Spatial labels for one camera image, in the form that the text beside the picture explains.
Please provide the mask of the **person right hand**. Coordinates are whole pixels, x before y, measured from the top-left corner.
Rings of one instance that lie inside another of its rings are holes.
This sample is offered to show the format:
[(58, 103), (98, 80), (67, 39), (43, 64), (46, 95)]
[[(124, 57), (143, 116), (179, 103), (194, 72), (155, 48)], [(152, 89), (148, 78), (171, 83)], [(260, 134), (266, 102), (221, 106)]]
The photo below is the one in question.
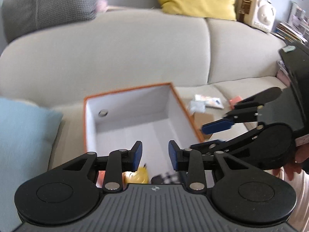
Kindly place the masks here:
[(289, 181), (294, 179), (294, 172), (301, 173), (302, 163), (309, 158), (308, 143), (298, 147), (295, 158), (288, 162), (283, 168)]

